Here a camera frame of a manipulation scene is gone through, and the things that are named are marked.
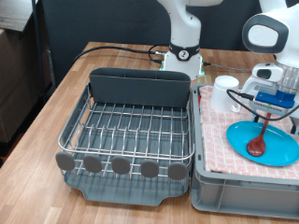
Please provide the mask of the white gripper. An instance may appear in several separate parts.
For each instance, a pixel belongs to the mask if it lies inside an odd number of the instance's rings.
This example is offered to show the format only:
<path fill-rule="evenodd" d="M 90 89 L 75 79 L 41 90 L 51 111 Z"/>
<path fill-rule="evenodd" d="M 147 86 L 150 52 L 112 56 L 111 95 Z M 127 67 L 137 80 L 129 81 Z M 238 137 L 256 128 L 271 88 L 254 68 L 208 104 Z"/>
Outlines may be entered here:
<path fill-rule="evenodd" d="M 242 88 L 242 93 L 252 95 L 253 99 L 244 99 L 245 104 L 253 110 L 262 110 L 278 116 L 290 116 L 292 119 L 292 134 L 298 134 L 298 92 L 294 88 L 289 88 L 265 79 L 250 77 Z M 259 121 L 259 116 L 255 116 L 253 122 Z"/>

